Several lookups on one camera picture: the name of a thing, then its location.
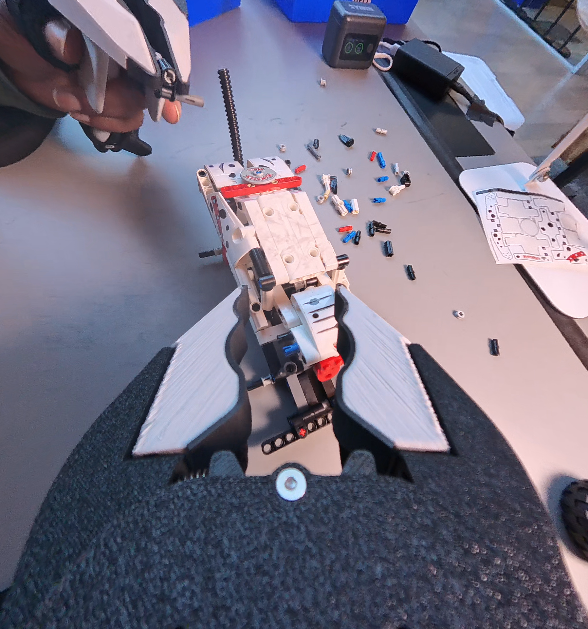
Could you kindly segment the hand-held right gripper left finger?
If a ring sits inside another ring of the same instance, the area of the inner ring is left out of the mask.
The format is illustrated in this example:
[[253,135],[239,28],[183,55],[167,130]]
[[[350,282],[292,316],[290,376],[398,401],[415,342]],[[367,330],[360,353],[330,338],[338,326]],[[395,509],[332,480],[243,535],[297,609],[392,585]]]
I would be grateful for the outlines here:
[[247,287],[238,287],[181,336],[141,427],[134,457],[200,446],[220,427],[248,443],[251,409],[241,361],[249,320]]

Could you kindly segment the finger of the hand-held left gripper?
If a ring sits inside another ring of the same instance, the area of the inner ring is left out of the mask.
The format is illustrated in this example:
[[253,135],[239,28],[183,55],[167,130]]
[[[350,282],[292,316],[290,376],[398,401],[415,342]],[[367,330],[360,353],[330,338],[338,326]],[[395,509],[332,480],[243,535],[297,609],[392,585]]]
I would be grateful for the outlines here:
[[152,34],[147,39],[174,69],[181,84],[180,91],[189,91],[191,59],[190,31],[186,14],[180,1],[145,1],[149,9],[157,13],[153,18]]
[[138,20],[118,1],[49,1],[49,4],[121,67],[127,68],[127,60],[132,59],[147,74],[157,74]]

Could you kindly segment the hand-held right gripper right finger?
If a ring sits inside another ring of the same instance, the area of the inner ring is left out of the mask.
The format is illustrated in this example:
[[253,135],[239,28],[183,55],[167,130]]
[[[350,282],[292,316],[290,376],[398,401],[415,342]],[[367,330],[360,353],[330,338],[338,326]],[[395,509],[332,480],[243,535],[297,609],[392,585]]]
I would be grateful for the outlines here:
[[337,287],[334,429],[353,420],[396,450],[448,452],[449,443],[405,337],[345,287]]

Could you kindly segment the small black connector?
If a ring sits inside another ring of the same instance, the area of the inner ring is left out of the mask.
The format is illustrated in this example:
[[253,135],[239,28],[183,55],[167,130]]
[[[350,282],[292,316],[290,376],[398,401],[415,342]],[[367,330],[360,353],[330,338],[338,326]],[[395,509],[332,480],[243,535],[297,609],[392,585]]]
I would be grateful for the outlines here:
[[155,97],[175,101],[178,87],[176,72],[166,59],[160,55],[157,55],[156,63],[158,66],[158,75],[154,89]]

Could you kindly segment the black ribbed flexible rod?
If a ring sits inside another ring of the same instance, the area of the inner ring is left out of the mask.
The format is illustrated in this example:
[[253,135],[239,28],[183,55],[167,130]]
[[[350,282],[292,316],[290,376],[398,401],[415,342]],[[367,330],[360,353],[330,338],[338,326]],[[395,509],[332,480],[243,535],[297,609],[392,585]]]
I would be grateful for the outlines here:
[[226,110],[227,124],[230,135],[230,142],[232,145],[232,153],[234,160],[240,165],[244,166],[243,151],[241,145],[241,138],[239,134],[239,125],[237,121],[237,113],[235,109],[234,96],[232,91],[232,84],[230,82],[230,74],[227,68],[221,68],[218,70],[218,76],[220,81],[220,89],[222,91],[222,97],[224,101],[224,107]]

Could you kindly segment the white toy truck chassis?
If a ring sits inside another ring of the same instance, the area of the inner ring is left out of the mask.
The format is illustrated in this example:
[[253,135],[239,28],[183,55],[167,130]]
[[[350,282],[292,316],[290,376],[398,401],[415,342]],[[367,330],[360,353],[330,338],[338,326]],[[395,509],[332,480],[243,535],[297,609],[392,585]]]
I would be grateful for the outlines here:
[[212,162],[196,173],[239,286],[249,291],[250,322],[269,375],[248,386],[286,381],[298,411],[289,428],[265,440],[264,454],[332,422],[332,380],[344,362],[337,345],[335,288],[348,285],[349,257],[337,255],[302,179],[279,157]]

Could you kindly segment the grey desk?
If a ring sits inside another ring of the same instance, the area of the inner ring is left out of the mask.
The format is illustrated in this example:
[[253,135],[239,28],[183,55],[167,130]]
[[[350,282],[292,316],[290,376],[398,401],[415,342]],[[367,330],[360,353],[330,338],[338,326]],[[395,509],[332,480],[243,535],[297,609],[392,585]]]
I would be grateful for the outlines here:
[[[230,68],[244,155],[275,153],[261,109],[274,101],[270,80],[376,73],[328,68],[322,31],[243,2],[192,29],[192,87],[205,107],[188,107],[176,126],[148,121],[151,157],[102,155],[64,120],[31,157],[0,169],[0,591],[85,430],[234,288],[227,266],[198,259],[218,238],[195,171],[230,155],[217,69]],[[494,268],[505,285],[493,290],[504,340],[488,340],[498,365],[446,369],[432,357],[503,433],[563,535],[560,492],[588,478],[588,369],[523,276]]]

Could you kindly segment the person's left hand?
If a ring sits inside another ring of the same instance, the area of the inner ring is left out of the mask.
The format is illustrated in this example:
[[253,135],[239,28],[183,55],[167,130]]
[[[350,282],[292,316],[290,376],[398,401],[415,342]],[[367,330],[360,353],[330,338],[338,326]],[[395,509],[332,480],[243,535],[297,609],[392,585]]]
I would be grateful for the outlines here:
[[106,132],[137,130],[143,123],[144,96],[125,75],[109,79],[102,113],[94,113],[77,76],[52,66],[35,52],[17,29],[5,1],[0,1],[0,68],[20,93],[17,109],[48,118],[69,114]]

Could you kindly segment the blue plastic bin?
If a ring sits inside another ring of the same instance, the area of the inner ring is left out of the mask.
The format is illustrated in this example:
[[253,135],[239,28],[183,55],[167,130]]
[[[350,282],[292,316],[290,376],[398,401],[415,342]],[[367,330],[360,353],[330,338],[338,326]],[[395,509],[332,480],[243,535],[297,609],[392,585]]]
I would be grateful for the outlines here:
[[[334,1],[275,1],[286,17],[293,22],[325,23]],[[356,1],[357,4],[375,4],[391,25],[408,22],[418,1]]]
[[188,21],[191,27],[235,10],[240,0],[187,0]]

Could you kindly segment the black box device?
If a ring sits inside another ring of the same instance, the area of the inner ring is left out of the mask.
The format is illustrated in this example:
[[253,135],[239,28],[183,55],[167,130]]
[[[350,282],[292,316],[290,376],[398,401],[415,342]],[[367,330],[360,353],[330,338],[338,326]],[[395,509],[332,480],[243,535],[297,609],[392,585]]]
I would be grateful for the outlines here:
[[322,55],[330,67],[367,69],[386,26],[375,4],[335,1],[327,22]]

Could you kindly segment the scattered small building pieces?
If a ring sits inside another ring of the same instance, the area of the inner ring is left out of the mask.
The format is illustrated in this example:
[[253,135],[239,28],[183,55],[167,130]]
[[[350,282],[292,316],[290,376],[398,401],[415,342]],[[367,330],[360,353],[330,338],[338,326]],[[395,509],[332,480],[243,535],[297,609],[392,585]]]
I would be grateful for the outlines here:
[[321,174],[338,178],[358,217],[341,219],[331,202],[319,217],[351,264],[351,290],[420,343],[446,369],[498,365],[488,340],[504,340],[505,287],[470,205],[376,73],[312,69],[269,82],[271,144],[284,143],[294,166],[307,164],[312,200]]

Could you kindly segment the black power adapter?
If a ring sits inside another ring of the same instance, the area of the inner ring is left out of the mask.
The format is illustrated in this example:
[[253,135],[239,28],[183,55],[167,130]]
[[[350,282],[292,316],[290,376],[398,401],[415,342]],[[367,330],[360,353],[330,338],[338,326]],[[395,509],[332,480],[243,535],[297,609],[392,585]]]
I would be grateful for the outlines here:
[[464,66],[421,40],[400,46],[391,73],[434,101],[441,101],[460,78]]

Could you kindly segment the white paper sheet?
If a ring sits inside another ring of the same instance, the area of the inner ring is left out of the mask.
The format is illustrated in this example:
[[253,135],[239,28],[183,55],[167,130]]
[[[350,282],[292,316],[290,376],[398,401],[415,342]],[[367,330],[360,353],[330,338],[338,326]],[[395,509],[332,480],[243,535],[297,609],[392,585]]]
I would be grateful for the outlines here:
[[464,67],[461,80],[502,118],[508,130],[517,131],[524,124],[523,114],[482,59],[449,51],[444,51],[444,54]]

